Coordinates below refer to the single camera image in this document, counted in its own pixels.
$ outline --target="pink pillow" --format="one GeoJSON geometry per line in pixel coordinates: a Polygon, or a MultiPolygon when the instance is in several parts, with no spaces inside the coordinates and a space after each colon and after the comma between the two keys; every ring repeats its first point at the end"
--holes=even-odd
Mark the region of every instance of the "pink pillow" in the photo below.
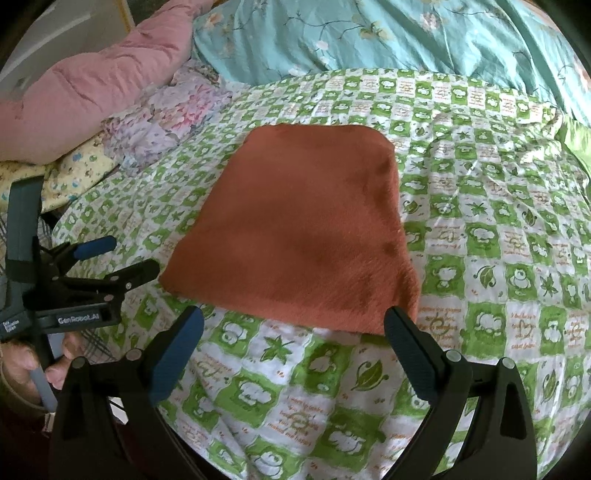
{"type": "Polygon", "coordinates": [[[0,160],[47,164],[100,131],[191,52],[193,18],[213,0],[170,0],[120,43],[56,63],[22,99],[0,102],[0,160]]]}

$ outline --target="orange towel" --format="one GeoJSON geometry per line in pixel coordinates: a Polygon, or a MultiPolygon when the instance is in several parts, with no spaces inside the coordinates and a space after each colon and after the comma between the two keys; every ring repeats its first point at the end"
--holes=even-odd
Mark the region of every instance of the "orange towel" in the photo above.
{"type": "Polygon", "coordinates": [[[420,285],[398,216],[392,144],[353,125],[254,129],[160,282],[296,325],[383,335],[392,305],[415,319],[420,285]]]}

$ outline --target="metal screw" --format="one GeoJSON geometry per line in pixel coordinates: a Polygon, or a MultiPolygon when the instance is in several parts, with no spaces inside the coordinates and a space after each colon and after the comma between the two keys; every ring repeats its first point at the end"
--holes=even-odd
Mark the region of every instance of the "metal screw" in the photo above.
{"type": "Polygon", "coordinates": [[[125,358],[132,362],[139,360],[140,358],[142,358],[142,350],[140,350],[139,348],[134,348],[133,350],[130,350],[125,354],[125,358]]]}
{"type": "Polygon", "coordinates": [[[506,356],[503,358],[503,366],[511,370],[515,366],[515,362],[506,356]]]}
{"type": "Polygon", "coordinates": [[[462,354],[457,350],[448,350],[445,352],[445,356],[450,362],[457,363],[462,359],[462,354]]]}
{"type": "Polygon", "coordinates": [[[86,358],[83,356],[78,356],[72,360],[72,368],[82,368],[84,365],[86,365],[86,358]]]}

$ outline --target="checkered cloth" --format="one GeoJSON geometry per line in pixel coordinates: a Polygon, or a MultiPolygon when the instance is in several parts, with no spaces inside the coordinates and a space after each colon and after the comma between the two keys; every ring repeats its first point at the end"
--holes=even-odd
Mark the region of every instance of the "checkered cloth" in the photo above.
{"type": "MultiPolygon", "coordinates": [[[[7,240],[7,214],[0,213],[0,274],[5,274],[6,240],[7,240]]],[[[37,228],[39,243],[42,247],[51,248],[51,229],[39,218],[37,228]]],[[[85,339],[84,356],[91,364],[110,362],[115,360],[103,340],[94,332],[94,330],[81,331],[85,339]]]]}

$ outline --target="yellow cloth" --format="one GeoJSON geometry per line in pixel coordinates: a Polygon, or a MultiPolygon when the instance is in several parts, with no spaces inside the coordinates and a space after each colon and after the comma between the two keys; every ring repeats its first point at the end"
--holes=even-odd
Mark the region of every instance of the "yellow cloth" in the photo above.
{"type": "Polygon", "coordinates": [[[49,212],[77,199],[115,167],[104,153],[100,134],[48,165],[0,162],[0,212],[8,209],[10,185],[16,180],[45,176],[41,199],[49,212]]]}

